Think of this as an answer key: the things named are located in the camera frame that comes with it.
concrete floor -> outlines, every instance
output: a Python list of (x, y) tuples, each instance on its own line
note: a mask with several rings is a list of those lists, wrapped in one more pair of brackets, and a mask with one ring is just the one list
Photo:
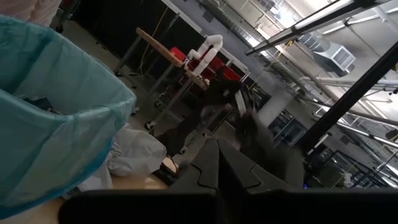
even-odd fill
[[(62, 33), (65, 37), (70, 39), (74, 44), (82, 48), (84, 51), (102, 61), (105, 65), (107, 65), (111, 70), (116, 67), (119, 62), (119, 59), (115, 57), (113, 54), (105, 50), (96, 44), (96, 39), (82, 27), (80, 27), (76, 22), (67, 21), (64, 25), (64, 31)], [(121, 78), (121, 80), (127, 85), (131, 86), (131, 83), (127, 81), (125, 78)], [(143, 76), (134, 77), (135, 85), (137, 88), (132, 91), (137, 95), (137, 105), (141, 103), (147, 94), (150, 86), (155, 82), (155, 80)], [(129, 123), (135, 129), (144, 130), (144, 124), (147, 121), (152, 121), (159, 113), (157, 109), (153, 107), (154, 101), (156, 99), (156, 95), (154, 94), (150, 101), (148, 101), (145, 107), (141, 108), (141, 110), (133, 117), (130, 117)], [(173, 113), (176, 114), (177, 117), (181, 114), (189, 113), (189, 109), (182, 103), (176, 103), (176, 105), (172, 108)], [(165, 116), (161, 122), (159, 122), (155, 128), (155, 135), (162, 134), (164, 131), (175, 127), (178, 124), (176, 119), (172, 117), (175, 116)], [(235, 148), (239, 148), (239, 143), (236, 142), (234, 136), (234, 129), (227, 123), (221, 125), (221, 127), (214, 133), (214, 138), (225, 139), (232, 143)], [(205, 137), (200, 136), (197, 141), (190, 144), (189, 149), (187, 149), (184, 156), (177, 155), (174, 157), (176, 163), (181, 163), (183, 159), (193, 159), (199, 149), (202, 147), (205, 142)]]

trash bin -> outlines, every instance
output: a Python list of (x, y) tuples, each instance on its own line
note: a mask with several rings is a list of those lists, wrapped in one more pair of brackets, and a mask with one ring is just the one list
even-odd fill
[[(104, 161), (136, 96), (52, 29), (0, 15), (0, 219), (67, 193)], [(46, 98), (60, 114), (23, 99)]]

teal plastic bag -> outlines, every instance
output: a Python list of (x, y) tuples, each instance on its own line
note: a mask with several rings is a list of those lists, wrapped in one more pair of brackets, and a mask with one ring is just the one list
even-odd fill
[[(21, 100), (44, 97), (65, 115)], [(112, 72), (69, 40), (0, 16), (0, 219), (89, 177), (135, 102)]]

white plastic bag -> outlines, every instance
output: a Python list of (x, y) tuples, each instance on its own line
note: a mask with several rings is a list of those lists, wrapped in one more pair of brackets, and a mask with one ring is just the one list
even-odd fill
[(166, 147), (145, 131), (134, 130), (125, 124), (116, 133), (108, 161), (110, 173), (117, 176), (138, 175), (147, 177), (159, 169)]

